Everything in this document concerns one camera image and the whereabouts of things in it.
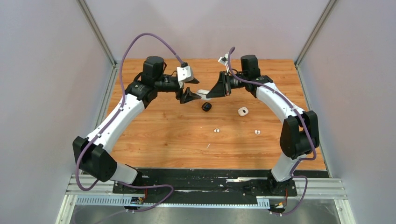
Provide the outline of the white oval charging case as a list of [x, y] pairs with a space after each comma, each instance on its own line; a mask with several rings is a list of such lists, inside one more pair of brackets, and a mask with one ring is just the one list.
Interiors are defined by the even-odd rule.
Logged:
[[202, 100], [210, 101], [211, 99], [207, 97], [207, 94], [209, 92], [210, 92], [209, 90], [199, 89], [199, 90], [197, 90], [196, 94], [199, 95]]

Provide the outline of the black glossy charging case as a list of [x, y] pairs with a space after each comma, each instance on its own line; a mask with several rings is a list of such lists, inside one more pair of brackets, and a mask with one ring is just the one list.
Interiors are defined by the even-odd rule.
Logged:
[[209, 102], [205, 102], [205, 103], [203, 103], [202, 106], [201, 106], [201, 109], [202, 109], [204, 112], [210, 111], [211, 108], [212, 108], [212, 104], [209, 103]]

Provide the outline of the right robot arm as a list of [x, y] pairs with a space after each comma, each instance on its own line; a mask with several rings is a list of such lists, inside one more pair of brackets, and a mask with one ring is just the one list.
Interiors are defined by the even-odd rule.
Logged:
[[293, 177], [300, 162], [316, 159], [316, 148], [320, 144], [318, 116], [292, 103], [271, 78], [262, 75], [255, 55], [241, 57], [240, 71], [232, 69], [228, 59], [228, 54], [218, 59], [226, 70], [220, 72], [217, 83], [206, 97], [225, 97], [233, 89], [245, 88], [278, 117], [282, 124], [279, 140], [282, 152], [267, 181], [269, 193], [278, 195], [284, 191], [285, 181]]

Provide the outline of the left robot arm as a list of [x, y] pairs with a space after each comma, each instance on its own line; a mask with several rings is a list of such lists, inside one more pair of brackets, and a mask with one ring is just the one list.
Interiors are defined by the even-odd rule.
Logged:
[[142, 71], [124, 90], [123, 95], [106, 119], [86, 137], [76, 137], [72, 143], [78, 170], [82, 170], [101, 182], [124, 182], [132, 193], [139, 192], [143, 180], [138, 171], [117, 162], [111, 151], [127, 126], [142, 113], [160, 92], [175, 93], [176, 100], [184, 104], [200, 99], [185, 83], [198, 84], [192, 68], [182, 63], [176, 68], [176, 75], [164, 73], [166, 63], [159, 56], [149, 56]]

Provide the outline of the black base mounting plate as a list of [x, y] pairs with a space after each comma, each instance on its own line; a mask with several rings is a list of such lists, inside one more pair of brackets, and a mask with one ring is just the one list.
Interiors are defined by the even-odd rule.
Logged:
[[156, 203], [169, 192], [174, 192], [165, 203], [179, 204], [254, 204], [258, 196], [300, 198], [304, 189], [297, 189], [297, 180], [276, 184], [267, 180], [270, 170], [242, 169], [176, 169], [141, 168], [137, 186], [160, 187], [148, 190], [134, 189], [122, 184], [111, 185], [110, 193], [147, 194], [146, 203]]

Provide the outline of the aluminium frame rail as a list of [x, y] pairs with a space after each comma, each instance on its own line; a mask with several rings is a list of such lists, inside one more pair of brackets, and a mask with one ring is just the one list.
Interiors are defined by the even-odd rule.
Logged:
[[198, 188], [203, 179], [195, 178], [187, 183], [191, 189], [174, 187], [169, 195], [166, 187], [155, 187], [147, 192], [145, 198], [143, 190], [132, 190], [122, 187], [119, 183], [107, 181], [96, 184], [90, 191], [78, 190], [76, 178], [71, 176], [64, 200], [59, 212], [57, 222], [66, 222], [71, 217], [71, 209], [77, 204], [82, 205], [107, 205], [127, 207], [150, 207], [158, 203], [159, 207], [171, 208], [231, 208], [231, 209], [285, 209], [287, 203], [297, 200], [298, 204], [322, 200], [332, 200], [336, 207], [335, 216], [342, 224], [354, 224], [350, 203], [340, 179], [334, 178], [296, 178], [291, 186], [287, 187], [278, 196], [270, 195], [263, 189], [266, 178], [264, 177], [238, 177], [229, 179], [215, 177], [209, 179], [215, 187], [208, 190]]

